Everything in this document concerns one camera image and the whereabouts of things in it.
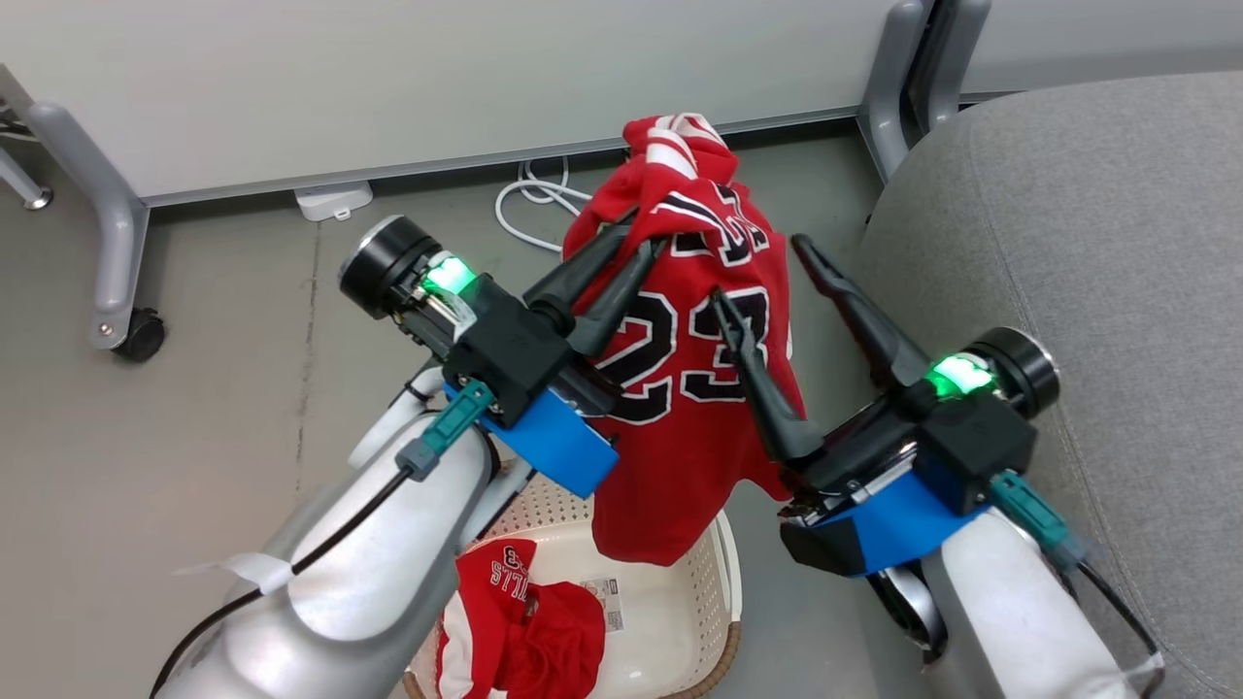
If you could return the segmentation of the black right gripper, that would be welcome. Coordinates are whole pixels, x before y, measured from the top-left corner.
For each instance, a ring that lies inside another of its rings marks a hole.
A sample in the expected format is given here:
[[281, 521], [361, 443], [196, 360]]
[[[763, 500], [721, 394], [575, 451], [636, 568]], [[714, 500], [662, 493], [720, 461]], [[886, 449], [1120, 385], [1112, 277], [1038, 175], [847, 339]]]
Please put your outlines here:
[[1028, 469], [1034, 418], [1060, 394], [1057, 363], [1043, 346], [1021, 330], [994, 327], [931, 366], [810, 236], [791, 238], [791, 248], [884, 393], [824, 437], [773, 381], [750, 318], [722, 289], [712, 291], [712, 313], [759, 442], [771, 461], [793, 463], [786, 470], [793, 499], [782, 517], [812, 526], [845, 512], [904, 464], [948, 512], [968, 515], [989, 498], [994, 478]]

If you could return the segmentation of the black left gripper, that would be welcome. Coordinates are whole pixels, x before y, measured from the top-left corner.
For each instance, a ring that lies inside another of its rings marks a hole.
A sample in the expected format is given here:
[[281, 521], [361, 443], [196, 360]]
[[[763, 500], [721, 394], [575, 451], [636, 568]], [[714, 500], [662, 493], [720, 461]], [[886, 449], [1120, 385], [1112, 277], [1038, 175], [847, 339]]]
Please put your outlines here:
[[619, 389], [600, 357], [667, 245], [641, 243], [585, 313], [578, 299], [622, 250], [631, 226], [604, 225], [523, 295], [475, 272], [408, 216], [379, 221], [339, 270], [339, 289], [373, 318], [392, 318], [441, 364], [447, 381], [481, 381], [507, 425], [544, 391], [579, 415], [605, 415]]

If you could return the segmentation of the red number 23 basketball jersey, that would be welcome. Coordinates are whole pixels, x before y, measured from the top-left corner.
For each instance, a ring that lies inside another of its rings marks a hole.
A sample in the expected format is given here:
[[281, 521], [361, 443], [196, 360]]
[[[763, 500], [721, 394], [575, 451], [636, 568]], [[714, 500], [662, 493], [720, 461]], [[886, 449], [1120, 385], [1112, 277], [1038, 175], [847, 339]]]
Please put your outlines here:
[[631, 216], [619, 260], [666, 248], [595, 361], [622, 386], [594, 420], [619, 460], [594, 494], [595, 549], [670, 566], [741, 481], [789, 500], [752, 419], [710, 299], [723, 290], [750, 322], [764, 366], [804, 413], [791, 367], [789, 245], [737, 182], [737, 155], [702, 114], [645, 116], [624, 129], [630, 155], [572, 221], [562, 257]]

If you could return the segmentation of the red Bulls basketball shorts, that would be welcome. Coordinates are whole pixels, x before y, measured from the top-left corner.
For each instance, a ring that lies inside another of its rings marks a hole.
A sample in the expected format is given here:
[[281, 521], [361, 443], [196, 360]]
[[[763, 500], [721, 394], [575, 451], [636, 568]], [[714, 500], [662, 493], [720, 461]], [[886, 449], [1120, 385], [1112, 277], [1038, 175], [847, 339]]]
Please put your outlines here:
[[607, 624], [590, 591], [539, 585], [538, 545], [493, 539], [457, 557], [457, 592], [439, 622], [438, 699], [588, 699]]

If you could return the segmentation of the cream perforated laundry basket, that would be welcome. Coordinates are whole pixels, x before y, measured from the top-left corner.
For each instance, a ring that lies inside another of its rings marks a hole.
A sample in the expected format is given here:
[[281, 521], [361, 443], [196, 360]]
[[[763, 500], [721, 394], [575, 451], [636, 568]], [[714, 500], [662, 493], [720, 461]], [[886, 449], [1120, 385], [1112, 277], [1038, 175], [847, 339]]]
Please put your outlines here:
[[[593, 501], [554, 483], [530, 483], [480, 536], [534, 541], [534, 583], [617, 577], [625, 631], [605, 633], [588, 699], [709, 699], [740, 650], [742, 583], [731, 522], [718, 512], [677, 562], [626, 563], [595, 549]], [[408, 699], [438, 699], [439, 619], [403, 678]]]

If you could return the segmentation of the printed basket label sticker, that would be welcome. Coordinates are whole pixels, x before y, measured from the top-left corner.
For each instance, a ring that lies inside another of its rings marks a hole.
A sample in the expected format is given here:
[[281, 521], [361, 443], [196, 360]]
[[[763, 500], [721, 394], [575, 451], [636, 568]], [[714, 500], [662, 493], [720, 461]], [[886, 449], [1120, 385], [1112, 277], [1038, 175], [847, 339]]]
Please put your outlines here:
[[579, 583], [590, 592], [602, 606], [607, 634], [625, 631], [624, 608], [622, 607], [622, 585], [617, 577], [598, 577]]

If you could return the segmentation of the large white partition panel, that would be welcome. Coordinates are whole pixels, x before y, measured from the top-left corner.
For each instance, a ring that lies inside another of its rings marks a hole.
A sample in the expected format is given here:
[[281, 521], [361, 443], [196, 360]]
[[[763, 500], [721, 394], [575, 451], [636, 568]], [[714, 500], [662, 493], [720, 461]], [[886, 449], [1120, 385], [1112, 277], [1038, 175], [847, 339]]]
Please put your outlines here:
[[0, 65], [133, 190], [231, 195], [861, 101], [895, 0], [0, 0]]

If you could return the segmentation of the white power adapter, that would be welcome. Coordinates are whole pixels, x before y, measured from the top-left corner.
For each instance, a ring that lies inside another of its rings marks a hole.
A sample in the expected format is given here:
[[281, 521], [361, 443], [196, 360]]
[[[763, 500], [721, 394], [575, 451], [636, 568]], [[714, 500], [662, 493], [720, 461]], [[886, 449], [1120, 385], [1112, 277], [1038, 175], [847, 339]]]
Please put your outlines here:
[[302, 216], [308, 221], [346, 220], [374, 200], [369, 182], [296, 187], [292, 192]]

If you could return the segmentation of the grey fabric sofa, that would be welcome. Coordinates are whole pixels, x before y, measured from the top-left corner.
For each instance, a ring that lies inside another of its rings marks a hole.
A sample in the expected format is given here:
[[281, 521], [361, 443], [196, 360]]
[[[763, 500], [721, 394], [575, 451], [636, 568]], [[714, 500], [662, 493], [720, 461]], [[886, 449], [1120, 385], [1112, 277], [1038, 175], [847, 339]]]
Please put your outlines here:
[[892, 174], [851, 276], [929, 354], [1052, 354], [1028, 481], [1162, 646], [1161, 699], [1243, 699], [1243, 71], [966, 109]]

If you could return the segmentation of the narrow white partition panel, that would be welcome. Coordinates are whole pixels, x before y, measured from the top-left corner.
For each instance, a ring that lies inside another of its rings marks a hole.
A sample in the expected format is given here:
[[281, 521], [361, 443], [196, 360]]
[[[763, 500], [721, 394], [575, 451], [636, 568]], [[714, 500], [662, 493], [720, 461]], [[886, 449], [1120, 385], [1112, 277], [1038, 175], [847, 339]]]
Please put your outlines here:
[[960, 92], [1243, 70], [1243, 0], [993, 0]]

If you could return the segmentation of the white tape strip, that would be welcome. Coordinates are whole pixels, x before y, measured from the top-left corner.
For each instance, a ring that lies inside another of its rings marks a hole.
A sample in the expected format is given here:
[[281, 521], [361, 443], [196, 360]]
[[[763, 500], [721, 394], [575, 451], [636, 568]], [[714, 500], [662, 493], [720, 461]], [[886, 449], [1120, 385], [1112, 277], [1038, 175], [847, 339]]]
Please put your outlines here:
[[239, 580], [249, 581], [262, 596], [283, 588], [296, 576], [290, 561], [262, 552], [232, 553], [222, 561], [179, 568], [173, 575], [186, 577], [204, 575], [214, 570], [229, 571]]

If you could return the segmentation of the black caster wheel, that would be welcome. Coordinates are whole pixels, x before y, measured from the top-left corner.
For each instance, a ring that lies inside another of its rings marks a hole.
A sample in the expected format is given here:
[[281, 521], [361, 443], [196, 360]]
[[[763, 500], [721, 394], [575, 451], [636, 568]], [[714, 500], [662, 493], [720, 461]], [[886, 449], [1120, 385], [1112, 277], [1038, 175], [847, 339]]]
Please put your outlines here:
[[159, 353], [167, 336], [167, 323], [155, 308], [135, 307], [131, 313], [127, 337], [111, 353], [129, 363], [145, 363]]

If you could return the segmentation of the grey partition leg with caster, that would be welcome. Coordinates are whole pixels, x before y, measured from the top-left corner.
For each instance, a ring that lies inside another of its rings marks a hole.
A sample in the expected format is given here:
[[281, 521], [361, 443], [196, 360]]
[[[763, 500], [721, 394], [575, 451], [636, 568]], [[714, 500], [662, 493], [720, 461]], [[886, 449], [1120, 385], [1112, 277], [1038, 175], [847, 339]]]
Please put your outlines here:
[[132, 190], [75, 116], [62, 106], [36, 102], [25, 122], [58, 167], [89, 200], [99, 229], [89, 343], [112, 350], [127, 337], [140, 272], [150, 208]]

